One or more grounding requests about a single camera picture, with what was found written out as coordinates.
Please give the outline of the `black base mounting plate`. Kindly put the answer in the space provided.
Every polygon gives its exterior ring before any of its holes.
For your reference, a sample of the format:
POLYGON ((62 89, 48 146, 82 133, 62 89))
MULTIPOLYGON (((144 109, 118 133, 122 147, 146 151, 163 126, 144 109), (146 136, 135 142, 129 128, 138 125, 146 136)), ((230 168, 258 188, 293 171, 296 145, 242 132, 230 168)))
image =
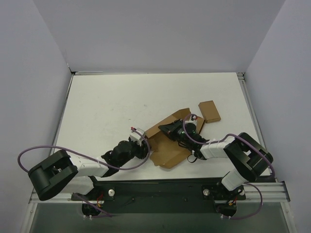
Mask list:
POLYGON ((137 181, 98 181, 86 195, 75 194, 72 201, 82 202, 85 215, 100 210, 117 214, 201 214, 218 210, 234 213, 236 204, 245 200, 243 186, 226 190, 219 178, 191 178, 137 181))

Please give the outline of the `aluminium front rail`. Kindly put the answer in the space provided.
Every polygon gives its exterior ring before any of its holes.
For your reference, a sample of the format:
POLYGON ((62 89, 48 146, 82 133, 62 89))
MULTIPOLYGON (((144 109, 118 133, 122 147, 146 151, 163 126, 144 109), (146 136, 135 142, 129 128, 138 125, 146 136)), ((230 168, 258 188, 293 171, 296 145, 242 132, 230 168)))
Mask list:
MULTIPOLYGON (((280 183, 254 183, 254 186, 261 192, 263 202, 290 202, 290 196, 284 182, 280 183)), ((257 202, 260 201, 258 190, 253 186, 244 184, 244 192, 246 196, 245 202, 257 202)), ((54 198, 46 201, 40 201, 37 193, 34 191, 31 194, 29 204, 35 203, 61 203, 61 204, 73 204, 82 203, 80 200, 72 200, 71 193, 60 193, 54 198)))

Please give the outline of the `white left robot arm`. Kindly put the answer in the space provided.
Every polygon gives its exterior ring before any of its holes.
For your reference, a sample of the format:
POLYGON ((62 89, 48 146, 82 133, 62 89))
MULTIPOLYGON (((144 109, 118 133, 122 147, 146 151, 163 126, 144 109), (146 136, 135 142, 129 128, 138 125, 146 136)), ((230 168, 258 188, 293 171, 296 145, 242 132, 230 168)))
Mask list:
POLYGON ((100 159, 73 150, 59 150, 27 171, 41 201, 58 195, 74 177, 110 177, 121 170, 133 170, 146 162, 151 146, 145 137, 123 140, 100 159))

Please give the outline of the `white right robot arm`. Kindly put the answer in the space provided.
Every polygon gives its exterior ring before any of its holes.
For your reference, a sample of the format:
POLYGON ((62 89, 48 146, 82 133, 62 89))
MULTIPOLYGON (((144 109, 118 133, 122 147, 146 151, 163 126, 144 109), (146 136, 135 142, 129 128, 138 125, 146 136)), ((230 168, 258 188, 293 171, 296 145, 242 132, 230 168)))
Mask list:
POLYGON ((210 141, 198 133, 197 120, 197 115, 190 114, 189 119, 177 119, 158 128, 171 141, 189 150, 195 160, 228 158, 234 169, 220 181, 226 190, 234 191, 246 182, 256 181, 267 168, 275 176, 272 155, 249 134, 229 133, 223 139, 210 141))

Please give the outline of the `cardboard box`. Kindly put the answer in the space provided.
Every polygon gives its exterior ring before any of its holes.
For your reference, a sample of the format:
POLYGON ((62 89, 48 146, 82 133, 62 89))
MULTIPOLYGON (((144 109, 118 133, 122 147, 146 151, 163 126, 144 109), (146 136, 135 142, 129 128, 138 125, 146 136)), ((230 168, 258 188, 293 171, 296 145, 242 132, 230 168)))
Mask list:
POLYGON ((214 101, 204 101, 198 104, 205 123, 214 123, 221 120, 220 114, 216 108, 214 101))
POLYGON ((171 169, 186 160, 191 154, 193 154, 195 160, 205 160, 203 155, 194 155, 194 151, 189 151, 187 148, 179 146, 175 136, 166 136, 158 128, 160 125, 169 124, 181 119, 183 120, 184 130, 186 130, 185 124, 192 122, 196 125, 197 132, 200 134, 204 119, 198 117, 196 121, 191 121, 190 116, 191 111, 189 108, 180 109, 147 130, 146 136, 153 151, 150 159, 155 166, 171 169))

